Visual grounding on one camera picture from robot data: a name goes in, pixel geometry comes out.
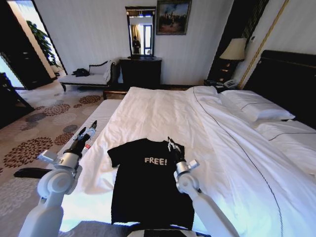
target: mirror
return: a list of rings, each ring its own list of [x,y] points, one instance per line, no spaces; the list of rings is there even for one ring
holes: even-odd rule
[[[153,57],[156,7],[127,6],[125,8],[131,57]]]

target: black bag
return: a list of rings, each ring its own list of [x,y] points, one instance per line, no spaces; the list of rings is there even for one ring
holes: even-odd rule
[[[78,68],[77,70],[73,71],[72,75],[77,77],[86,77],[90,75],[90,73],[84,68]]]

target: chaise lounge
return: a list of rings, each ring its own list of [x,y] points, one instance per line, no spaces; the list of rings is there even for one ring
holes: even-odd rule
[[[109,87],[110,84],[117,83],[120,75],[120,66],[111,60],[99,65],[89,65],[90,75],[86,77],[76,77],[66,75],[58,79],[64,91],[65,85],[79,85],[92,87]]]

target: lamp shade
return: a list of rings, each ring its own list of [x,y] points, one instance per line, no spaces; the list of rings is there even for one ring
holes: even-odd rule
[[[245,59],[246,38],[232,39],[220,58],[228,60]]]

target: white cushion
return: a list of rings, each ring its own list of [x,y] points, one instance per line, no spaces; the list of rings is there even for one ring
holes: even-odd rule
[[[266,122],[255,130],[305,173],[316,175],[316,130],[299,121]]]
[[[234,105],[253,122],[259,119],[295,118],[289,111],[249,90],[226,90],[222,94],[233,101]]]
[[[108,83],[111,80],[111,65],[112,65],[112,61],[110,60],[105,65],[106,65],[106,67],[105,67],[106,69],[105,69],[105,72],[103,74],[103,78],[104,78],[105,82]]]
[[[107,61],[107,63],[101,66],[90,66],[89,73],[90,75],[95,75],[95,74],[103,75],[104,72],[107,70],[108,65],[110,65],[109,61]]]
[[[77,77],[73,75],[66,75],[59,78],[60,83],[80,83],[80,84],[102,84],[106,85],[103,75],[89,75],[87,77]]]

